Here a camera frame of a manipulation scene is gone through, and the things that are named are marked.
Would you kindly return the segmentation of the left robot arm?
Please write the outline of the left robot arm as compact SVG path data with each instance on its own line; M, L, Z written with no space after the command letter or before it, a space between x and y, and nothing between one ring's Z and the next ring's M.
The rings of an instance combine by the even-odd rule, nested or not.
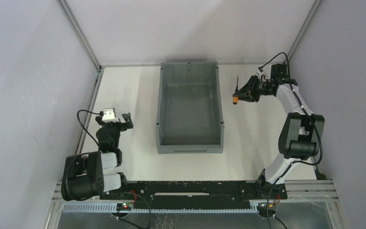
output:
M125 191L127 179L122 172L106 174L105 170L122 164L119 149L121 132L133 128L131 114L122 114L123 121L113 109L96 113L100 125L94 142L98 150L66 158L61 184L61 195L66 201L85 201L110 191Z

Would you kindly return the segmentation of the orange handled screwdriver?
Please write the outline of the orange handled screwdriver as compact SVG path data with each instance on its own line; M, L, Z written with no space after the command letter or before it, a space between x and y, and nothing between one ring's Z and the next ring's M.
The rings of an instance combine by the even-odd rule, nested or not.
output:
M238 97L238 92L239 92L238 83L239 83L239 76L237 76L237 78L236 78L235 90L234 90L234 93L232 95L232 97L233 97L233 104L234 105L236 105L238 103L238 101L239 101L239 97Z

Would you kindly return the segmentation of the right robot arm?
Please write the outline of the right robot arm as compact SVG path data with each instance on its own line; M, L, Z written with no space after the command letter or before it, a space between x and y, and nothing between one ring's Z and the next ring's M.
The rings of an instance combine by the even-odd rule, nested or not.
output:
M325 124L322 115L315 114L298 94L296 80L289 76L251 76L241 88L233 93L233 104L239 101L258 102L262 95L276 97L287 117L278 138L279 153L270 166L264 168L256 180L256 193L260 198L275 198L284 190L288 174L297 165L318 165L323 158L321 135Z

